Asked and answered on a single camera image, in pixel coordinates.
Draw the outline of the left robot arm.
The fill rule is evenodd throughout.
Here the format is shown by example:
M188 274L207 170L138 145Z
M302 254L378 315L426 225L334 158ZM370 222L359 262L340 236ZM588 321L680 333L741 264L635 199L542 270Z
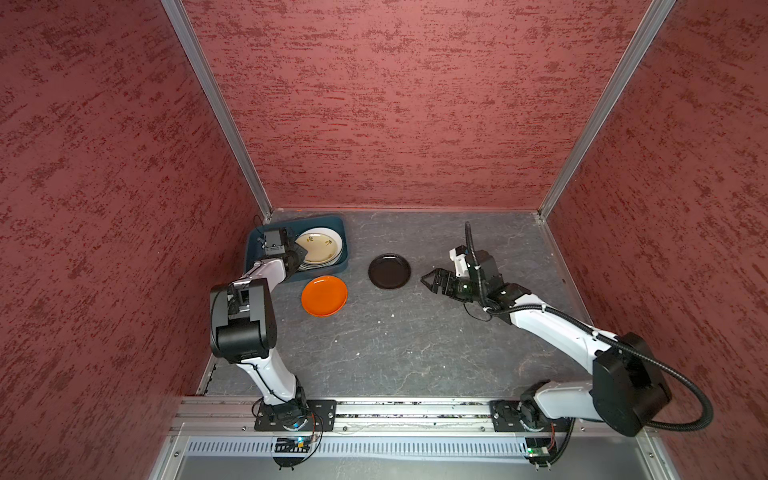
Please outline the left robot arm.
M294 275L307 251L285 228L263 234L262 256L239 279L210 291L210 348L243 370L258 387L262 404L291 426L309 408L297 377L277 350L277 319L271 294Z

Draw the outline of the orange plate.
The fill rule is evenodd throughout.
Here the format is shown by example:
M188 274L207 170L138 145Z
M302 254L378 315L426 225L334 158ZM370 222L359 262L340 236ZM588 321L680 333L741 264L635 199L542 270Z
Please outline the orange plate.
M339 312L348 300L348 287L335 276L311 280L301 294L301 305L314 317L329 317Z

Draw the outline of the white plate black flower outline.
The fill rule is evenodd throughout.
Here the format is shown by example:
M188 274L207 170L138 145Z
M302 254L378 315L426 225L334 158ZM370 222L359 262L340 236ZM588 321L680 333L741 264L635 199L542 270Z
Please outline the white plate black flower outline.
M330 267L330 266L335 265L341 259L341 257L342 257L342 255L339 254L335 258L329 259L328 261L317 262L317 263L312 263L312 262L304 261L299 266L299 270L300 271L308 271L308 270L316 270L316 269L322 269L322 268Z

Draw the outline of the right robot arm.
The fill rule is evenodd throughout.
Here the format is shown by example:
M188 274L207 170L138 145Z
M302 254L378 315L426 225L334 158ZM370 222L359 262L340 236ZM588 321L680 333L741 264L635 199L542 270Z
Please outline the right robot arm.
M692 380L656 359L647 342L629 333L618 335L584 323L546 303L530 289L503 279L486 251L451 250L451 270L436 268L421 283L463 305L476 304L487 319L500 319L527 331L574 360L589 374L584 381L544 380L525 390L514 418L538 432L560 420L602 422L633 437L645 427L674 432L700 431L714 419L709 397ZM657 415L671 403L666 380L673 378L698 400L697 419L669 423Z

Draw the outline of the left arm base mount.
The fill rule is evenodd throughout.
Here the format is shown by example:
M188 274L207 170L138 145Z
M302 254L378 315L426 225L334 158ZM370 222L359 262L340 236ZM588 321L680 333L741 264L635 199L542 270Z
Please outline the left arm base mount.
M265 405L261 400L251 408L254 430L259 432L328 432L334 429L338 402L336 400L308 400L277 406Z

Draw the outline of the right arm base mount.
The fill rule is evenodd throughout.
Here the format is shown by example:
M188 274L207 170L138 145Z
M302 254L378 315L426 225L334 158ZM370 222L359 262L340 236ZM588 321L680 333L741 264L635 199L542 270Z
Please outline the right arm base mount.
M536 413L525 402L520 406L518 400L492 400L488 403L493 429L497 433L565 433L568 430L567 419L551 420Z

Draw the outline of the pale yellow plate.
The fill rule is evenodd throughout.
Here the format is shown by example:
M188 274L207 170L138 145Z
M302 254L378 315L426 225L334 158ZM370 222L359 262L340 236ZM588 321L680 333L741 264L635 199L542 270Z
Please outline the pale yellow plate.
M296 244L306 251L304 261L317 263L335 258L342 253L344 242L341 235L327 227L315 227L301 233Z

